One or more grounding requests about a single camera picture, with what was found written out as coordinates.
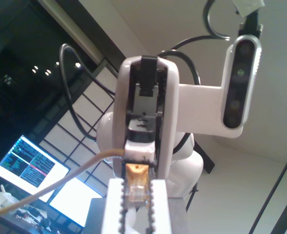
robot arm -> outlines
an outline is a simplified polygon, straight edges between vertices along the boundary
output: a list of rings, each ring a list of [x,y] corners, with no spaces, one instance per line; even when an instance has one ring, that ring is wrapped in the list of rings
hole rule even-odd
[[[255,32],[243,27],[228,48],[221,87],[179,84],[176,65],[159,57],[140,56],[123,62],[113,116],[106,114],[97,131],[100,150],[108,147],[102,144],[107,137],[112,137],[110,147],[125,149],[124,159],[113,161],[120,178],[109,183],[103,234],[125,233],[127,209],[142,206],[149,209],[148,233],[172,233],[167,191],[174,194],[182,181],[170,172],[181,174],[181,168],[191,165],[183,176],[197,168],[192,175],[196,182],[203,169],[203,161],[193,150],[185,148],[188,153],[172,155],[175,137],[181,138],[176,131],[240,136],[261,54],[260,33]],[[112,135],[102,134],[110,130]]]

computer monitor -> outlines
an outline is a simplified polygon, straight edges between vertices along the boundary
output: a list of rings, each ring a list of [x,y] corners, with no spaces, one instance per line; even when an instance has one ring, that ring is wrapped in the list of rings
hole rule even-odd
[[[91,199],[101,197],[79,179],[74,178],[63,186],[49,205],[81,227],[85,227]]]
[[[21,136],[0,162],[0,177],[35,194],[66,176],[69,168]],[[47,202],[53,191],[40,197]]]

white plastic housing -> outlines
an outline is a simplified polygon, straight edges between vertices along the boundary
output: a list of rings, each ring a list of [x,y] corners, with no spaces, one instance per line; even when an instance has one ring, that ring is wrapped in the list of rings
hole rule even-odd
[[[242,123],[236,129],[229,129],[223,124],[223,112],[228,94],[235,48],[237,43],[243,39],[249,39],[255,43],[255,58],[249,79]],[[248,118],[260,53],[261,44],[258,38],[251,35],[240,36],[227,50],[221,87],[180,84],[177,131],[229,138],[239,137]]]
[[[203,159],[193,151],[191,156],[177,160],[169,171],[166,179],[167,193],[169,197],[184,197],[197,183],[203,171]]]
[[[119,70],[113,118],[113,147],[124,148],[126,133],[126,110],[129,90],[131,64],[141,60],[141,56],[126,59]],[[157,178],[166,179],[172,160],[172,150],[178,115],[179,73],[175,63],[159,58],[158,65],[167,67],[167,87],[165,97],[165,110],[161,132],[161,149],[158,163]],[[114,159],[114,172],[121,174],[121,161]]]
[[[185,133],[176,133],[175,138],[174,138],[174,147],[178,145],[178,143],[181,141],[182,137],[184,136]],[[191,134],[189,138],[187,139],[186,143],[181,147],[181,149],[172,155],[172,160],[182,160],[188,158],[194,148],[194,136]]]
[[[121,178],[110,179],[101,234],[119,234],[122,218],[123,183]]]

camera lens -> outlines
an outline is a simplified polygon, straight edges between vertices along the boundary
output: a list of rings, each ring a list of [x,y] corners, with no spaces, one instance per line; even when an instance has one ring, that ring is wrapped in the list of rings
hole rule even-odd
[[[251,51],[250,45],[248,43],[244,43],[240,46],[239,51],[242,55],[248,55]]]
[[[234,111],[237,111],[238,109],[240,109],[240,101],[238,100],[232,101],[230,104],[230,108]]]
[[[236,82],[245,82],[248,78],[248,65],[245,63],[239,63],[234,68],[233,72],[233,81]]]

